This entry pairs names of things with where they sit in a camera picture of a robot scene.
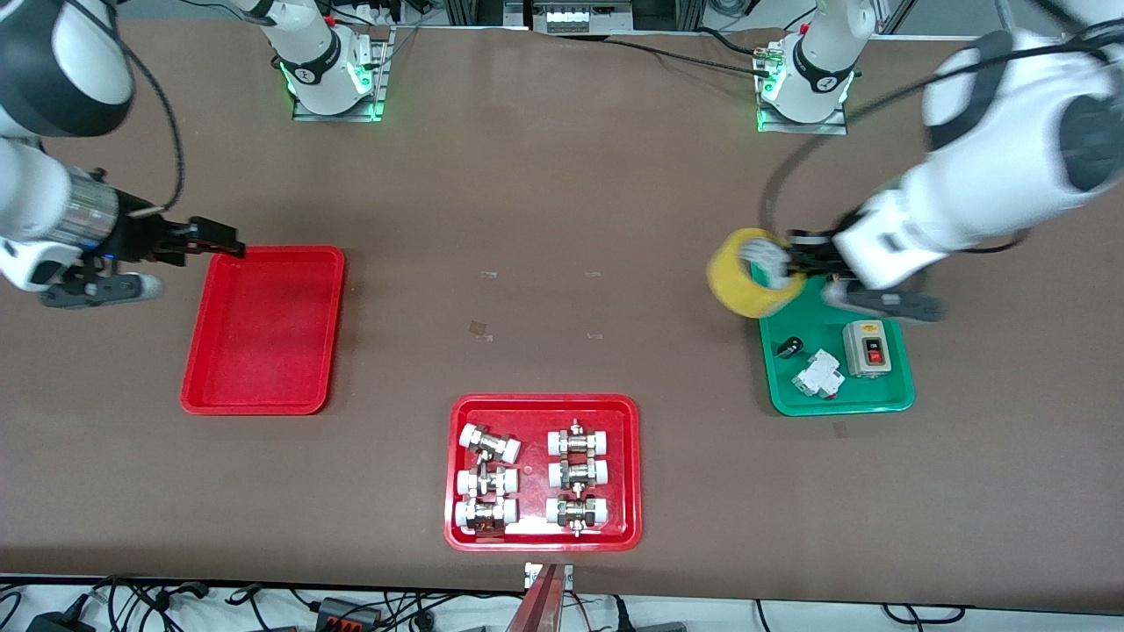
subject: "white plastic nut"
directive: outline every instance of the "white plastic nut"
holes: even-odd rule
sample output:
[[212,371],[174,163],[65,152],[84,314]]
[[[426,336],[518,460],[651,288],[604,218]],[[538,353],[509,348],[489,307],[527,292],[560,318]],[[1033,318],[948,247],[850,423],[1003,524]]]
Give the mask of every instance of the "white plastic nut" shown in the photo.
[[546,463],[546,477],[551,481],[551,487],[562,487],[562,463]]
[[469,493],[469,476],[471,476],[471,475],[472,475],[472,472],[469,471],[469,470],[461,470],[461,471],[456,472],[456,493],[457,494],[468,494]]
[[558,432],[546,433],[546,453],[551,457],[559,455],[559,439],[560,436]]
[[504,491],[515,494],[519,490],[519,470],[504,470]]
[[515,504],[515,498],[504,499],[504,524],[515,524],[519,522],[519,507]]
[[504,448],[504,453],[499,455],[500,460],[505,463],[514,463],[519,457],[519,448],[523,444],[514,439],[507,440],[507,446]]
[[609,503],[605,498],[593,498],[593,523],[609,522]]
[[454,520],[456,521],[456,526],[469,526],[469,504],[464,500],[456,502],[456,508],[453,511]]
[[593,475],[596,477],[595,480],[597,480],[597,485],[605,485],[606,482],[609,482],[609,463],[608,463],[608,461],[606,461],[604,459],[601,459],[601,460],[595,460],[593,461]]
[[464,430],[461,431],[460,444],[461,448],[468,448],[469,443],[472,441],[472,433],[477,432],[475,424],[464,424]]
[[551,524],[559,523],[559,499],[547,498],[546,499],[546,522]]
[[608,443],[606,442],[605,431],[599,430],[593,433],[593,453],[598,457],[604,457],[608,451]]

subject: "green tray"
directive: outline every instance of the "green tray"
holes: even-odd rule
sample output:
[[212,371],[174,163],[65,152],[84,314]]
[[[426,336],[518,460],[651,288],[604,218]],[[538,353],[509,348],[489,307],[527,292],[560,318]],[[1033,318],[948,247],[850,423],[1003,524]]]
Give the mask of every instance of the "green tray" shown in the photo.
[[[819,298],[823,287],[822,277],[808,279],[804,291],[792,303],[777,314],[758,320],[765,373],[769,376],[769,397],[777,410],[790,417],[808,417],[896,413],[913,406],[916,394],[906,345],[901,340],[901,326],[892,320],[882,320],[894,371],[874,379],[852,378],[846,372],[843,326],[871,318],[824,305]],[[790,336],[804,341],[804,350],[788,359],[777,358],[777,347]],[[846,377],[835,399],[808,397],[792,385],[792,378],[808,365],[808,359],[821,349],[839,359],[840,372]]]

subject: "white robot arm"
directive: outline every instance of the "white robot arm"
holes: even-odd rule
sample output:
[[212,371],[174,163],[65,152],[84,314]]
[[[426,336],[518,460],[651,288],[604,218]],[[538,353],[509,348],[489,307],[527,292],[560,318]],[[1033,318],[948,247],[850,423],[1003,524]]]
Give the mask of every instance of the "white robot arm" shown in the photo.
[[[1090,4],[1077,15],[1118,19],[1124,2]],[[1057,42],[1028,31],[991,33],[945,61],[937,74],[1051,44]],[[931,84],[923,101],[925,162],[833,231],[798,233],[791,268],[842,279],[824,290],[825,301],[837,307],[939,319],[935,300],[904,300],[912,292],[882,290],[985,240],[1084,206],[1115,184],[1124,166],[1118,46],[1004,61]]]
[[788,34],[780,49],[772,89],[761,94],[797,123],[818,123],[846,97],[854,63],[874,33],[871,0],[817,0],[807,29]]
[[10,0],[0,6],[0,272],[52,307],[160,295],[142,260],[183,265],[198,252],[241,254],[236,231],[201,217],[169,222],[143,199],[42,151],[39,136],[98,136],[128,115],[134,84],[100,0]]
[[371,93],[370,36],[328,27],[312,0],[230,1],[261,25],[294,96],[312,114],[344,112]]

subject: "yellow tape roll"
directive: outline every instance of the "yellow tape roll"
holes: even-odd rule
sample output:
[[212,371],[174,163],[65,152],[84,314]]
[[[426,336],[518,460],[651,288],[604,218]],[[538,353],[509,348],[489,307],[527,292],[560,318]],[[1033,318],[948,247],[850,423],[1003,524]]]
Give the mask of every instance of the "yellow tape roll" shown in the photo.
[[[783,255],[783,241],[760,228],[735,231],[707,265],[706,277],[714,292],[731,312],[749,318],[772,316],[804,290],[807,277],[792,274],[785,277],[781,263],[773,255]],[[750,276],[747,261],[772,270],[770,286],[764,287]]]

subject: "empty red tray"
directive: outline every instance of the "empty red tray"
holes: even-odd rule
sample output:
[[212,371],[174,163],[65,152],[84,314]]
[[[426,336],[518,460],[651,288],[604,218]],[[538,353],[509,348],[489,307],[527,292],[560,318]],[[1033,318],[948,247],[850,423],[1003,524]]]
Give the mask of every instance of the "empty red tray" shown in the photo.
[[250,246],[207,270],[180,404],[193,415],[309,415],[328,397],[344,253]]
[[[558,498],[552,489],[546,464],[558,457],[546,452],[546,433],[570,427],[578,419],[588,432],[605,431],[609,482],[589,489],[589,495],[608,502],[609,520],[604,526],[573,532],[546,522],[546,498]],[[509,434],[523,442],[515,468],[519,490],[510,497],[518,502],[519,521],[506,526],[499,536],[477,538],[454,523],[453,505],[456,472],[472,468],[477,455],[461,448],[459,439],[465,424],[483,426],[490,434]],[[640,542],[640,410],[623,395],[465,395],[453,406],[448,428],[448,471],[445,481],[445,541],[457,551],[627,551]]]

